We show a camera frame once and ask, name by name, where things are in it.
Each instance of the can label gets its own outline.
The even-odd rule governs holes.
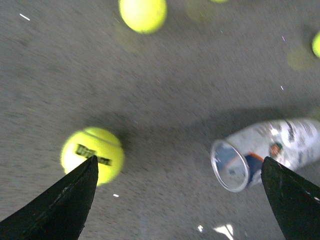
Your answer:
[[[262,163],[264,162],[264,159],[260,157],[259,155],[256,155],[252,152],[250,152],[248,155],[245,156],[245,160],[249,167],[249,180],[248,183],[254,184],[255,181],[255,174],[261,170]]]
[[[270,145],[269,156],[271,158],[276,158],[278,155],[281,154],[282,150],[283,150],[282,144],[279,143],[279,142],[275,142],[275,143]]]
[[[291,150],[304,151],[315,143],[317,137],[316,127],[307,120],[287,120],[282,125],[282,142]]]

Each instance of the yellow tennis ball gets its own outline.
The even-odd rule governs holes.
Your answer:
[[[140,34],[152,34],[167,18],[166,0],[119,0],[124,22]]]
[[[314,54],[320,58],[320,32],[315,35],[312,41],[312,50]]]
[[[125,154],[119,139],[105,129],[87,127],[70,136],[63,146],[61,164],[65,173],[93,155],[98,157],[98,186],[114,179],[123,167]]]

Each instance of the gray asphalt ground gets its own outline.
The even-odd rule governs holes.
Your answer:
[[[320,117],[320,2],[167,4],[140,35],[117,1],[1,1],[0,220],[65,175],[68,136],[97,126],[126,160],[80,240],[227,240],[226,225],[234,240],[284,239],[263,186],[228,192],[209,151],[255,122]],[[299,173],[320,185],[320,163]]]

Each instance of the blurred tennis ball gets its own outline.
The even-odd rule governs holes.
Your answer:
[[[211,1],[211,2],[214,2],[214,3],[222,4],[222,3],[227,2],[228,0],[210,0],[210,1]]]
[[[124,22],[140,34],[159,30],[167,18],[166,0],[119,0]]]
[[[212,4],[208,0],[184,0],[185,11],[197,23],[208,21],[213,15]]]
[[[312,50],[314,52],[314,55],[320,58],[320,32],[318,32],[313,38]]]
[[[288,65],[296,71],[305,71],[315,64],[314,55],[310,51],[310,46],[299,46],[290,49],[287,54]]]
[[[308,114],[308,117],[320,121],[320,107],[314,108],[314,109]]]
[[[98,157],[98,186],[113,180],[123,167],[125,154],[119,139],[105,129],[87,127],[65,142],[61,152],[64,172],[68,174],[93,155]]]

